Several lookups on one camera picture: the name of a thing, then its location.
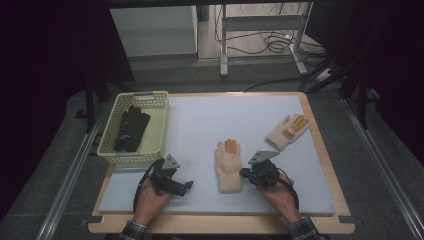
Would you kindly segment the white metal stand frame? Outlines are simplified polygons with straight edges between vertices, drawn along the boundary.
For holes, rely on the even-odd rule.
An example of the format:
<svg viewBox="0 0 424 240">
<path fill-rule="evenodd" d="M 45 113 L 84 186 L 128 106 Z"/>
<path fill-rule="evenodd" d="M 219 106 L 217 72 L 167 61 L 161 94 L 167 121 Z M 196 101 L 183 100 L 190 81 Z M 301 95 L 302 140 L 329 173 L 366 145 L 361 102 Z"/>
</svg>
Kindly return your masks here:
<svg viewBox="0 0 424 240">
<path fill-rule="evenodd" d="M 226 6 L 222 6 L 222 25 L 221 25 L 221 55 L 220 55 L 220 76 L 228 76 L 228 55 L 226 34 L 228 32 L 244 31 L 269 31 L 269 30 L 294 30 L 297 32 L 295 40 L 289 45 L 289 50 L 295 61 L 297 69 L 301 75 L 307 74 L 306 66 L 300 57 L 299 46 L 302 40 L 305 27 L 309 18 L 312 3 L 307 2 L 301 14 L 297 15 L 278 15 L 278 16 L 247 16 L 247 17 L 228 17 Z"/>
</svg>

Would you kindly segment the white cabinet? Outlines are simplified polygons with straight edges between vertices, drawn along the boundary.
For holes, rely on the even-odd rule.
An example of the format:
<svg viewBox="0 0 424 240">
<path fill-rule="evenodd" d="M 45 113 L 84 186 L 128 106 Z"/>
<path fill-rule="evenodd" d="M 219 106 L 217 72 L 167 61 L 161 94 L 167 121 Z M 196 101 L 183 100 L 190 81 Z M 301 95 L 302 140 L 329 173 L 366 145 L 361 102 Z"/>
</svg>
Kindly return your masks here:
<svg viewBox="0 0 424 240">
<path fill-rule="evenodd" d="M 195 6 L 110 10 L 128 57 L 195 54 Z"/>
</svg>

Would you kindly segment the dark curtain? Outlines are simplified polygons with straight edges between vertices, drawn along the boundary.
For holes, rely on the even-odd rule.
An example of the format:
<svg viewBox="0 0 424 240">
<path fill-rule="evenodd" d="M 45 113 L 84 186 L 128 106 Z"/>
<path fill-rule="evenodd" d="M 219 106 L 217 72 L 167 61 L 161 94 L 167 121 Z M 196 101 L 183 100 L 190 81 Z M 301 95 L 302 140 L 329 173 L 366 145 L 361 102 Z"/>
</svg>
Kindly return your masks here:
<svg viewBox="0 0 424 240">
<path fill-rule="evenodd" d="M 316 0 L 306 35 L 346 80 L 374 90 L 383 120 L 424 165 L 424 0 Z"/>
<path fill-rule="evenodd" d="M 132 80 L 106 0 L 0 0 L 0 220 L 73 95 Z"/>
</svg>

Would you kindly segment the dark corner bracket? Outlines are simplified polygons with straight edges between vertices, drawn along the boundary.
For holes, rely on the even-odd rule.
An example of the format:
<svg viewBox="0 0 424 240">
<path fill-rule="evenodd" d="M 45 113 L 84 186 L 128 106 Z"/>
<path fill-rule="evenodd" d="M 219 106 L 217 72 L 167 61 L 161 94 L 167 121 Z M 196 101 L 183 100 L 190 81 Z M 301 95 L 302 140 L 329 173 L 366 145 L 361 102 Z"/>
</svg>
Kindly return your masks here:
<svg viewBox="0 0 424 240">
<path fill-rule="evenodd" d="M 80 227 L 87 227 L 91 223 L 101 223 L 103 221 L 102 216 L 88 216 L 80 220 Z"/>
</svg>

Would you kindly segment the aluminium rail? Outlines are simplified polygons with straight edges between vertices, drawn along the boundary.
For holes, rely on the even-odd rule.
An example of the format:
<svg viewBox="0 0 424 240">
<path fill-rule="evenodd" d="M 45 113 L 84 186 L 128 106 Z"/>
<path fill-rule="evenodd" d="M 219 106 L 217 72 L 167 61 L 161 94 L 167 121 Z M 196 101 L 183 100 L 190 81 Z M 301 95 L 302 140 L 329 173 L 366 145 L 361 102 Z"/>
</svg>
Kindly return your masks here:
<svg viewBox="0 0 424 240">
<path fill-rule="evenodd" d="M 92 143 L 94 142 L 101 120 L 107 109 L 107 104 L 103 103 L 97 110 L 99 114 L 98 119 L 94 122 L 91 130 L 85 134 L 78 152 L 72 160 L 71 166 L 67 171 L 60 188 L 50 206 L 46 217 L 35 237 L 35 240 L 52 240 L 64 210 L 69 202 L 70 196 L 73 192 L 75 184 L 79 178 L 82 168 L 85 164 L 86 158 L 89 154 Z"/>
<path fill-rule="evenodd" d="M 424 221 L 419 216 L 418 211 L 410 200 L 409 196 L 405 193 L 400 183 L 396 179 L 393 171 L 390 169 L 382 152 L 375 143 L 372 135 L 365 129 L 363 124 L 359 121 L 357 115 L 358 111 L 351 100 L 343 100 L 343 104 L 347 108 L 350 119 L 364 143 L 372 162 L 376 166 L 383 182 L 385 183 L 390 195 L 392 196 L 395 204 L 397 205 L 401 215 L 403 216 L 407 226 L 412 232 L 415 240 L 424 240 Z"/>
</svg>

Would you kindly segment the white power strip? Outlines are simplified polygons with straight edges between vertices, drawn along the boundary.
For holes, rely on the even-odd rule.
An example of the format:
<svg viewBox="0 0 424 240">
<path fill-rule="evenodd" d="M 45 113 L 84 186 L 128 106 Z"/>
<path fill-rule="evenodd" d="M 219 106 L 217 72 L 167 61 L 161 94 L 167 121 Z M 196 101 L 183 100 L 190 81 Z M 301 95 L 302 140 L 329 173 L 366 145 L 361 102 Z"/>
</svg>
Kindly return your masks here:
<svg viewBox="0 0 424 240">
<path fill-rule="evenodd" d="M 318 82 L 322 82 L 326 80 L 327 78 L 329 78 L 332 74 L 333 74 L 333 70 L 330 68 L 326 68 L 325 70 L 323 70 L 321 73 L 318 74 L 318 76 L 316 77 L 316 80 Z"/>
</svg>

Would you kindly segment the white foam mat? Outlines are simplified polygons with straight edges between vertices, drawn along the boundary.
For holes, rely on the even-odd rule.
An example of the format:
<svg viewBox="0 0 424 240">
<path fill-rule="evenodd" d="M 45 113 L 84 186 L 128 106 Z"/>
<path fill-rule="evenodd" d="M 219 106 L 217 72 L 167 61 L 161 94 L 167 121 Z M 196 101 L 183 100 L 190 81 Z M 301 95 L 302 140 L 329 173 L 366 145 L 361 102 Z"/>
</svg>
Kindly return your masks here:
<svg viewBox="0 0 424 240">
<path fill-rule="evenodd" d="M 215 171 L 217 143 L 234 139 L 241 145 L 243 166 L 258 151 L 271 151 L 265 136 L 287 115 L 304 114 L 298 96 L 189 96 L 171 97 L 165 153 L 180 164 L 173 178 L 193 183 L 187 193 L 165 207 L 174 214 L 274 214 L 255 186 L 242 181 L 238 193 L 218 190 Z M 308 129 L 272 162 L 294 180 L 300 212 L 329 216 L 335 212 L 330 188 Z"/>
</svg>

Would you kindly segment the beige knit glove with button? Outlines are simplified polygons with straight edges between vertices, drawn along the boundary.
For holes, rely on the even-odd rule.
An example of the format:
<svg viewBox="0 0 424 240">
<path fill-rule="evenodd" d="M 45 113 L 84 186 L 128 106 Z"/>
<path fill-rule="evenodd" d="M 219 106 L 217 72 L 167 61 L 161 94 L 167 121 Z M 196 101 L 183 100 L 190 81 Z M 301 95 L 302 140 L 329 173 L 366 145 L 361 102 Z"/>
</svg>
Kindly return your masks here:
<svg viewBox="0 0 424 240">
<path fill-rule="evenodd" d="M 295 142 L 309 127 L 309 119 L 305 115 L 287 115 L 268 133 L 265 140 L 276 150 L 282 151 L 287 145 Z"/>
</svg>

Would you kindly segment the person's right hand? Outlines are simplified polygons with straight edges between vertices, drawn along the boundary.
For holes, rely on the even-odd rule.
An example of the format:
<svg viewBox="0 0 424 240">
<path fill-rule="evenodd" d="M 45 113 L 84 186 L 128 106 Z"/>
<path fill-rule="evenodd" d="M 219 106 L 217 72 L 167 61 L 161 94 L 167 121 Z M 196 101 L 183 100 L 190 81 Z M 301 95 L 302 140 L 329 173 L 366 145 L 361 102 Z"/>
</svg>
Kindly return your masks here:
<svg viewBox="0 0 424 240">
<path fill-rule="evenodd" d="M 282 215 L 288 224 L 302 219 L 301 214 L 296 208 L 294 197 L 284 184 L 278 182 L 273 188 L 257 186 L 256 189 Z"/>
</svg>

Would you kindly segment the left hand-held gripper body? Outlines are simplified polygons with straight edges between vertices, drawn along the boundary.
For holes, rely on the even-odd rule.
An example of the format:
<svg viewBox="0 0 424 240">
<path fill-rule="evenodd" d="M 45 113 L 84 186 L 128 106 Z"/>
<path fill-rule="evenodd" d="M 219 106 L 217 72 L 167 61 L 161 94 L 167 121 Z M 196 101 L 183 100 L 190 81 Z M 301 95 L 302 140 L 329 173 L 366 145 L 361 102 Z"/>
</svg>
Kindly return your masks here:
<svg viewBox="0 0 424 240">
<path fill-rule="evenodd" d="M 172 176 L 180 165 L 171 154 L 168 154 L 166 158 L 156 160 L 152 167 L 153 172 L 150 175 L 150 181 L 158 196 L 169 193 L 170 187 L 179 187 L 178 183 L 172 179 Z"/>
</svg>

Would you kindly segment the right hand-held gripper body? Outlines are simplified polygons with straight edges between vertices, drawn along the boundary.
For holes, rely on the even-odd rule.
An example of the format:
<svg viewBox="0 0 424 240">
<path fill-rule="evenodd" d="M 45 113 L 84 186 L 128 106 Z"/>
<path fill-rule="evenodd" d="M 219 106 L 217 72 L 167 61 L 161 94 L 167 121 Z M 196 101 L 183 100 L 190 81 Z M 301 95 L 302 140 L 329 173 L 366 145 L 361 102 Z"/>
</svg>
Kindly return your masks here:
<svg viewBox="0 0 424 240">
<path fill-rule="evenodd" d="M 256 179 L 257 185 L 264 188 L 271 188 L 277 183 L 279 172 L 271 158 L 278 155 L 275 151 L 257 151 L 248 161 L 251 165 L 252 176 Z"/>
</svg>

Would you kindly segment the black stand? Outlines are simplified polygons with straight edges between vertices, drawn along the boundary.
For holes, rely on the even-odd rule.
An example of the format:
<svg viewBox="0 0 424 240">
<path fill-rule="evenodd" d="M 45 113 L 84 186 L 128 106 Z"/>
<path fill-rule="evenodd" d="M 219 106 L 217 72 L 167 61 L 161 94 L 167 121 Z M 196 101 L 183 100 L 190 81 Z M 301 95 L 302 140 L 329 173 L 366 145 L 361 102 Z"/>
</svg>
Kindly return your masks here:
<svg viewBox="0 0 424 240">
<path fill-rule="evenodd" d="M 94 96 L 97 96 L 100 102 L 107 102 L 111 98 L 111 93 L 106 86 L 107 83 L 114 85 L 124 92 L 134 92 L 134 89 L 130 88 L 128 85 L 103 74 L 99 74 L 98 76 L 91 78 L 85 78 L 84 93 L 86 108 L 84 110 L 79 109 L 75 118 L 85 118 L 87 120 L 86 133 L 89 133 L 94 128 L 95 124 Z"/>
<path fill-rule="evenodd" d="M 308 84 L 311 81 L 314 81 L 321 73 L 324 72 L 325 69 L 329 68 L 332 64 L 333 60 L 330 58 L 325 58 L 309 74 L 304 75 L 305 80 L 300 84 L 298 90 L 306 94 L 313 94 L 334 83 L 335 81 L 343 79 L 343 82 L 338 89 L 338 95 L 345 99 L 351 98 L 354 92 L 357 92 L 356 118 L 360 125 L 365 130 L 368 130 L 369 127 L 366 120 L 367 104 L 372 103 L 372 100 L 368 98 L 368 86 L 366 79 L 362 76 L 364 64 L 361 58 L 354 59 L 347 66 L 340 68 L 329 77 L 311 87 L 308 87 Z"/>
</svg>

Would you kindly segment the person's left hand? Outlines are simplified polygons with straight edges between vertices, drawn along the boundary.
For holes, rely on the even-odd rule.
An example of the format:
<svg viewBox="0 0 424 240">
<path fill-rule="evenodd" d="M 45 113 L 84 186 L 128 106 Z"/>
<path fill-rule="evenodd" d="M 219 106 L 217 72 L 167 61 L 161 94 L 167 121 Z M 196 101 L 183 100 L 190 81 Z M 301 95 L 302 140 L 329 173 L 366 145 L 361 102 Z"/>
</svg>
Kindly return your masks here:
<svg viewBox="0 0 424 240">
<path fill-rule="evenodd" d="M 171 198 L 172 194 L 170 193 L 157 195 L 152 183 L 146 181 L 141 187 L 133 221 L 147 226 L 151 220 L 161 213 Z"/>
</svg>

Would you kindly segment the plain beige knit glove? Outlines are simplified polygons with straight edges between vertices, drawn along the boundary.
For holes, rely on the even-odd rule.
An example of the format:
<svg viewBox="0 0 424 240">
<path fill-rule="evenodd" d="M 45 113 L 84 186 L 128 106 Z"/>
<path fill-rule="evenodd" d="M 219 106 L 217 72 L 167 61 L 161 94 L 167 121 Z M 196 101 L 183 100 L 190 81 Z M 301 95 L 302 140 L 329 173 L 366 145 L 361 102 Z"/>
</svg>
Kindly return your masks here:
<svg viewBox="0 0 424 240">
<path fill-rule="evenodd" d="M 220 141 L 215 150 L 215 170 L 218 188 L 221 193 L 242 191 L 242 179 L 239 174 L 242 164 L 240 145 L 234 139 Z"/>
</svg>

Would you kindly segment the yellow-green plastic basket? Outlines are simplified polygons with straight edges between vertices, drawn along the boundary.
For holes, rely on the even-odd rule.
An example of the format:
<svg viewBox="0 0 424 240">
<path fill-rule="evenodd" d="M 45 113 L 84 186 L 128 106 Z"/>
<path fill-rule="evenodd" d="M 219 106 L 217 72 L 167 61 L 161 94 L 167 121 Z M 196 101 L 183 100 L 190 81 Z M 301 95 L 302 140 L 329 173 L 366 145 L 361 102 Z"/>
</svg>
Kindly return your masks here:
<svg viewBox="0 0 424 240">
<path fill-rule="evenodd" d="M 135 151 L 115 151 L 123 114 L 138 107 L 150 116 L 141 142 Z M 152 163 L 163 157 L 168 117 L 167 91 L 132 92 L 118 94 L 103 132 L 97 154 L 110 163 Z"/>
</svg>

